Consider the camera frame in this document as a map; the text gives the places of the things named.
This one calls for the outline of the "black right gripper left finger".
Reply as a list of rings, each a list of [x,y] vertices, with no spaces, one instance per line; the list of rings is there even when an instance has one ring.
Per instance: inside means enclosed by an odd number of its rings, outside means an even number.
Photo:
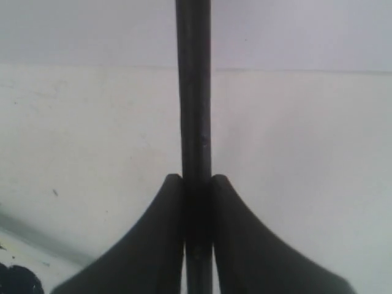
[[[138,222],[109,251],[53,293],[179,293],[183,180],[171,174]]]

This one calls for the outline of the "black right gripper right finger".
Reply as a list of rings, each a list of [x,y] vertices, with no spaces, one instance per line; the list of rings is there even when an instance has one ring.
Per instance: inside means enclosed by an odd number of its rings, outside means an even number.
[[[221,293],[354,293],[344,278],[294,250],[246,206],[224,175],[210,182]]]

